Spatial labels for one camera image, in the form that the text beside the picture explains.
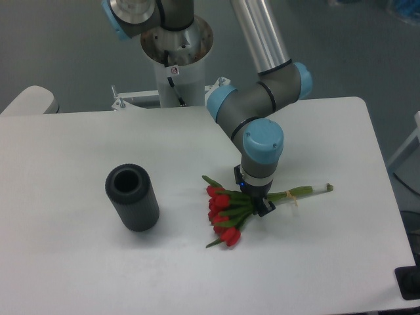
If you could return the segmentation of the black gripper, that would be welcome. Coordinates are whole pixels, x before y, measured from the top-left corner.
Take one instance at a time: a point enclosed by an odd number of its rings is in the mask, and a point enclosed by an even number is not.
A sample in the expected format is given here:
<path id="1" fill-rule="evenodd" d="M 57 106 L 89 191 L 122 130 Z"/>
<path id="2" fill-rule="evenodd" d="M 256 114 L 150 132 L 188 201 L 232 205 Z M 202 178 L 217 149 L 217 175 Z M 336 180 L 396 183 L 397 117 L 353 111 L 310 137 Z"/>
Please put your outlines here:
<path id="1" fill-rule="evenodd" d="M 263 217 L 273 210 L 275 205 L 267 198 L 272 186 L 272 178 L 242 178 L 240 166 L 234 167 L 234 180 L 241 192 L 253 198 L 253 214 Z"/>

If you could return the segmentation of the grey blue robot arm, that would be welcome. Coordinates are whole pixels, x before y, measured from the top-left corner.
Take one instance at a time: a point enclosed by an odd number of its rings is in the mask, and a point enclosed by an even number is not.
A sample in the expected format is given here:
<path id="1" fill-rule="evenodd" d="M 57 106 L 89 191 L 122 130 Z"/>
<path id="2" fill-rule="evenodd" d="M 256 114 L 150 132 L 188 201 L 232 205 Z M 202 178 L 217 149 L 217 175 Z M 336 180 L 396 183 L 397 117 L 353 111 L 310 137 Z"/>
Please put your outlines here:
<path id="1" fill-rule="evenodd" d="M 203 63 L 213 46 L 213 32 L 195 14 L 193 1 L 102 2 L 120 39 L 140 39 L 154 65 L 161 107 L 205 106 L 240 151 L 236 183 L 251 198 L 254 213 L 265 216 L 274 210 L 268 192 L 284 147 L 282 128 L 269 117 L 306 97 L 312 76 L 289 57 L 268 1 L 231 5 L 259 77 L 243 91 L 223 80 L 205 90 Z"/>

